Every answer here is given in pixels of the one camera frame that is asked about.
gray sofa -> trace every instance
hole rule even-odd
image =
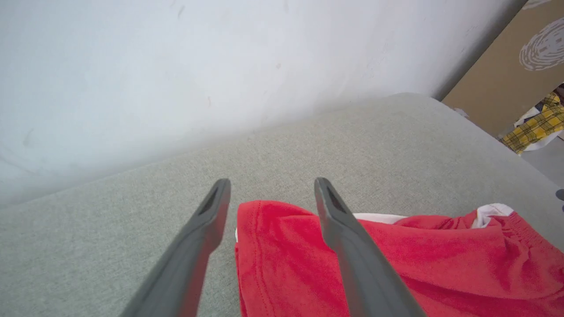
[[[200,316],[238,316],[237,206],[315,212],[315,177],[353,212],[464,215],[502,202],[564,249],[558,187],[442,103],[399,94],[0,210],[0,315],[116,316],[213,182],[229,177]]]

fingerprint graphic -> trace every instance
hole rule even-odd
[[[550,0],[529,0],[523,6],[523,10],[532,9],[536,6],[542,5],[543,3],[549,2]]]
[[[519,52],[519,62],[528,71],[542,71],[564,62],[564,17],[533,36]]]

folded red fabric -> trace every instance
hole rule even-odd
[[[359,220],[430,316],[564,316],[564,254],[516,212]],[[276,201],[239,206],[243,316],[348,316],[337,256],[318,216]]]

gray floor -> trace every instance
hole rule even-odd
[[[544,148],[525,152],[521,157],[564,188],[564,140],[556,138]]]

plaid fabric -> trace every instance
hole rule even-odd
[[[555,93],[546,96],[539,105],[541,112],[507,133],[501,142],[517,154],[556,131],[564,130],[564,107]]]

